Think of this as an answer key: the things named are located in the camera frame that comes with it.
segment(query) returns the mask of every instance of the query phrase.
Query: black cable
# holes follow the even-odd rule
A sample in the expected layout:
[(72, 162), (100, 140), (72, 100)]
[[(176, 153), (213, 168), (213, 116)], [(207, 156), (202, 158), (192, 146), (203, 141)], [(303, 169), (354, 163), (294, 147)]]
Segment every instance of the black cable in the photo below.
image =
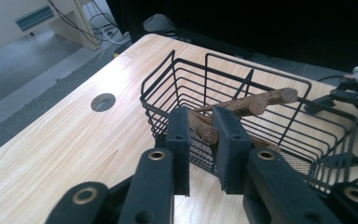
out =
[(329, 76), (329, 77), (322, 77), (322, 78), (319, 78), (317, 81), (319, 82), (322, 82), (322, 81), (325, 81), (327, 79), (330, 79), (330, 78), (342, 78), (344, 76)]
[(115, 28), (116, 28), (115, 32), (110, 35), (110, 39), (112, 39), (112, 38), (118, 33), (118, 31), (119, 31), (117, 25), (116, 25), (114, 22), (105, 24), (105, 25), (103, 25), (103, 26), (101, 26), (101, 27), (96, 27), (96, 26), (94, 26), (94, 24), (92, 24), (92, 20), (93, 20), (94, 18), (96, 18), (96, 17), (98, 17), (98, 16), (104, 16), (104, 14), (107, 14), (107, 13), (100, 13), (100, 14), (94, 15), (93, 17), (91, 17), (91, 18), (89, 19), (89, 24), (93, 27), (93, 28), (92, 28), (93, 30), (98, 30), (98, 31), (100, 31), (99, 33), (97, 33), (98, 35), (102, 35), (102, 34), (103, 34), (103, 31), (101, 31), (100, 28), (104, 28), (103, 30), (104, 30), (106, 33), (107, 33), (109, 30), (112, 30), (112, 29), (115, 29)]
[[(66, 17), (59, 9), (56, 8), (56, 6), (54, 5), (54, 3), (51, 1), (51, 0), (48, 0), (48, 3), (54, 8), (54, 10), (57, 12), (57, 14), (60, 16), (60, 18), (65, 22), (67, 23), (69, 26), (77, 29), (83, 36), (85, 36), (89, 42), (91, 42), (92, 44), (94, 45), (100, 45), (103, 40), (102, 39), (99, 39), (98, 37), (96, 37), (95, 35), (92, 35), (90, 33), (88, 33), (87, 31), (85, 30), (82, 30), (80, 29), (74, 22), (72, 22), (68, 17)], [(90, 39), (89, 36), (91, 37), (94, 37), (95, 39), (98, 39), (100, 40), (99, 43), (95, 43), (92, 39)]]
[(97, 4), (94, 0), (92, 0), (92, 3), (98, 8), (98, 10), (100, 10), (101, 14), (103, 14), (103, 16), (104, 16), (110, 23), (112, 23), (112, 24), (114, 24), (115, 26), (117, 26), (116, 23), (112, 22), (111, 20), (109, 20), (109, 18), (107, 18), (107, 16), (105, 15), (105, 14), (107, 14), (107, 13), (104, 13), (104, 12), (101, 10), (101, 8), (98, 6), (98, 4)]

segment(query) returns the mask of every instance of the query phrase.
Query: wooden table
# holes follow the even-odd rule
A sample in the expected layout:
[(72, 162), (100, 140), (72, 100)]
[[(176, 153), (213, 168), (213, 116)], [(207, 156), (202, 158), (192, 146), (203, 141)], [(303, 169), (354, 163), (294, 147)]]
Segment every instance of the wooden table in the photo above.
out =
[[(147, 35), (0, 148), (0, 223), (43, 223), (71, 187), (98, 181), (111, 188), (133, 175), (154, 145), (141, 83), (173, 49), (196, 63), (212, 52)], [(317, 97), (333, 87), (314, 89)], [(114, 106), (92, 110), (92, 100), (107, 92), (116, 96)], [(195, 165), (190, 172), (191, 197), (175, 196), (175, 223), (248, 222), (241, 196), (226, 195)]]

